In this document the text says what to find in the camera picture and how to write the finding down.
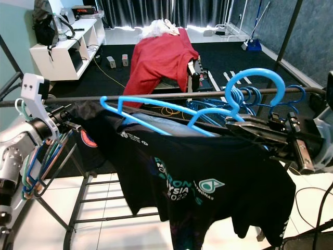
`blue plastic hanger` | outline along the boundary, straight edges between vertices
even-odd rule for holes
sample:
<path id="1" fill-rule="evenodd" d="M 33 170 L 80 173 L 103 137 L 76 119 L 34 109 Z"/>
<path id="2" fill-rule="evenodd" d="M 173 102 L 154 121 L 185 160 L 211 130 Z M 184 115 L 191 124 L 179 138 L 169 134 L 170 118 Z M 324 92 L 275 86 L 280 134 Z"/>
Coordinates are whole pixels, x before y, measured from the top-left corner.
<path id="1" fill-rule="evenodd" d="M 230 81 L 227 83 L 227 86 L 225 88 L 225 98 L 227 102 L 232 106 L 232 114 L 235 115 L 239 112 L 239 105 L 234 101 L 232 98 L 231 90 L 232 87 L 236 84 L 237 81 L 241 80 L 244 77 L 250 77 L 250 76 L 263 76 L 271 79 L 277 88 L 277 93 L 273 100 L 271 101 L 272 106 L 276 106 L 284 97 L 286 86 L 283 79 L 275 72 L 269 70 L 269 69 L 262 69 L 262 68 L 253 68 L 253 69 L 246 69 L 244 71 L 241 71 L 234 75 Z"/>
<path id="2" fill-rule="evenodd" d="M 122 107 L 123 107 L 123 102 L 135 102 L 135 103 L 146 103 L 146 104 L 152 104 L 152 105 L 157 105 L 157 106 L 163 106 L 163 107 L 167 107 L 167 108 L 171 108 L 171 109 L 175 109 L 175 110 L 179 110 L 182 112 L 185 112 L 189 115 L 192 115 L 192 119 L 190 120 L 190 122 L 188 123 L 188 126 L 194 130 L 197 130 L 198 132 L 206 135 L 206 136 L 215 136 L 214 134 L 203 130 L 197 126 L 194 125 L 194 123 L 196 122 L 196 120 L 200 117 L 200 115 L 203 114 L 207 114 L 207 113 L 218 113 L 218 114 L 222 114 L 225 116 L 230 116 L 232 115 L 232 112 L 230 110 L 226 110 L 226 109 L 220 109 L 220 108 L 206 108 L 206 109 L 202 109 L 200 111 L 194 111 L 191 110 L 189 108 L 185 108 L 179 105 L 175 105 L 175 104 L 171 104 L 171 103 L 166 103 L 163 101 L 159 101 L 159 100 L 154 100 L 154 99 L 147 99 L 147 98 L 140 98 L 140 97 L 131 97 L 131 96 L 120 96 L 118 99 L 118 109 L 109 106 L 106 103 L 107 97 L 106 96 L 102 96 L 100 98 L 100 104 L 102 105 L 103 108 L 117 113 L 123 117 L 129 118 L 132 121 L 135 121 L 149 129 L 152 129 L 153 131 L 156 131 L 160 134 L 164 134 L 164 135 L 171 135 L 170 133 L 167 133 L 147 122 L 144 122 L 134 116 L 131 116 L 125 112 L 122 111 Z M 237 120 L 237 121 L 244 121 L 238 114 L 233 115 L 233 117 Z"/>

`floor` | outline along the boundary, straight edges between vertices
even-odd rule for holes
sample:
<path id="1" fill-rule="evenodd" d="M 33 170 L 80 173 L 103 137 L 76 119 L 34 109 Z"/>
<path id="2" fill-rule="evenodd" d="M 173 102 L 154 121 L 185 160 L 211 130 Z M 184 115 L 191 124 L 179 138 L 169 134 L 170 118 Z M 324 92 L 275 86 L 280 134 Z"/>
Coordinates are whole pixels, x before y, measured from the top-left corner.
<path id="1" fill-rule="evenodd" d="M 312 176 L 295 176 L 290 173 L 297 190 L 305 187 L 327 189 L 333 181 L 333 174 L 321 173 Z M 117 180 L 117 174 L 102 174 L 93 181 Z M 44 200 L 66 222 L 69 222 L 82 177 L 56 179 L 46 191 Z M 324 192 L 316 189 L 303 190 L 298 194 L 301 214 L 315 225 L 317 211 Z M 121 196 L 119 184 L 90 186 L 87 199 Z M 332 218 L 333 196 L 328 196 L 322 215 L 322 222 Z M 155 208 L 146 208 L 140 213 L 155 212 Z M 130 215 L 125 200 L 84 203 L 78 219 L 92 219 Z M 309 230 L 299 216 L 296 206 L 292 209 L 285 237 L 295 236 Z M 168 222 L 160 222 L 158 216 L 114 220 L 107 222 L 82 223 L 75 226 L 72 250 L 131 250 L 131 249 L 172 249 Z M 215 222 L 206 234 L 204 250 L 246 249 L 259 250 L 269 246 L 267 240 L 257 242 L 257 232 L 251 227 L 244 239 L 233 232 L 231 219 Z M 14 250 L 59 250 L 62 249 L 65 229 L 36 201 L 33 202 L 25 221 L 18 231 Z"/>

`black carpet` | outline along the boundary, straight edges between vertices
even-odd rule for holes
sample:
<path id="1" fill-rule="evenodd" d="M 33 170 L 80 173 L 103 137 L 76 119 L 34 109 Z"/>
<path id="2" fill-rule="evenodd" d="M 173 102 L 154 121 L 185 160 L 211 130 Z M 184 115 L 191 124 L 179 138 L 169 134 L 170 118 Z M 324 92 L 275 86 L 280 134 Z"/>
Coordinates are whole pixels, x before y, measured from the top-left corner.
<path id="1" fill-rule="evenodd" d="M 250 52 L 243 51 L 241 48 L 241 42 L 235 43 L 198 43 L 192 44 L 193 48 L 199 52 L 202 66 L 207 68 L 212 73 L 215 81 L 219 86 L 225 86 L 227 80 L 223 76 L 223 72 L 227 72 L 230 76 L 230 71 L 238 73 L 241 70 L 249 68 L 267 68 L 273 69 L 274 61 L 269 58 L 263 52 Z M 128 54 L 129 62 L 132 59 L 132 54 L 135 45 L 104 45 L 102 46 L 96 55 L 101 55 L 101 62 L 99 66 L 109 76 L 117 80 L 123 85 L 126 85 L 130 78 L 131 65 L 128 67 L 122 66 L 122 54 Z M 111 69 L 106 59 L 107 56 L 112 56 L 117 67 Z M 296 81 L 282 69 L 278 70 L 278 74 L 285 81 L 286 86 L 297 84 Z M 267 78 L 263 77 L 249 77 L 253 83 L 252 86 L 258 89 L 266 88 L 268 83 Z M 237 84 L 236 87 L 241 88 L 249 86 L 244 80 L 241 81 L 241 85 Z M 102 96 L 102 95 L 121 95 L 123 93 L 123 87 L 112 81 L 96 66 L 94 61 L 90 63 L 85 70 L 81 78 L 77 81 L 61 81 L 57 82 L 50 91 L 50 94 L 56 97 L 78 97 L 78 96 Z M 283 101 L 291 101 L 299 99 L 300 94 L 286 94 Z M 178 101 L 178 104 L 184 104 L 184 101 Z M 307 116 L 313 116 L 313 111 L 308 107 L 308 102 L 302 102 L 295 105 L 301 114 Z M 156 112 L 161 112 L 161 109 L 144 107 Z M 286 107 L 278 107 L 276 112 L 281 113 L 284 117 L 287 112 L 291 111 Z M 265 108 L 261 117 L 267 117 L 268 109 Z M 97 173 L 109 173 L 110 166 L 104 165 L 96 169 Z M 73 163 L 66 164 L 63 171 L 59 175 L 60 177 L 76 176 L 79 172 L 76 170 Z"/>

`hook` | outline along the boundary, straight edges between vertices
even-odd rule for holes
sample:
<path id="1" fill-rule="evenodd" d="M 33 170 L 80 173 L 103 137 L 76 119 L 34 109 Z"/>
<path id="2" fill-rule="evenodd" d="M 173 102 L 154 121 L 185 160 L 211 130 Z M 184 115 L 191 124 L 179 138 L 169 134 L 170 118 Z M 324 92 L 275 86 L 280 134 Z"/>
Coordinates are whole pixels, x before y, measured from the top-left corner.
<path id="1" fill-rule="evenodd" d="M 236 75 L 234 75 L 229 82 L 227 83 L 227 86 L 225 88 L 225 98 L 230 104 L 230 106 L 233 108 L 232 114 L 237 114 L 239 112 L 239 105 L 233 100 L 231 96 L 231 90 L 232 87 L 236 84 L 237 81 L 241 80 L 244 77 L 250 77 L 250 76 L 263 76 L 271 79 L 276 87 L 277 87 L 277 93 L 273 100 L 271 101 L 271 105 L 275 106 L 277 105 L 283 98 L 285 94 L 285 83 L 283 79 L 275 72 L 269 70 L 269 69 L 262 69 L 262 68 L 253 68 L 253 69 L 246 69 L 243 70 Z"/>

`black t-shirt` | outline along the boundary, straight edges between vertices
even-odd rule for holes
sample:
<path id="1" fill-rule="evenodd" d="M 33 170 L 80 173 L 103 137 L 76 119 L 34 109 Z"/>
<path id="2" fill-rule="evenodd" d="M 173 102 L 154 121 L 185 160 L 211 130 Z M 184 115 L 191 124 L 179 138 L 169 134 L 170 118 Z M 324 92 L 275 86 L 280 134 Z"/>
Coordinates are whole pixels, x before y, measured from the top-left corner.
<path id="1" fill-rule="evenodd" d="M 282 243 L 295 184 L 267 150 L 230 135 L 165 136 L 123 126 L 122 117 L 96 103 L 69 112 L 115 166 L 132 213 L 156 206 L 170 221 L 174 249 L 201 249 L 209 226 L 227 217 L 241 238 L 258 226 L 272 245 Z"/>

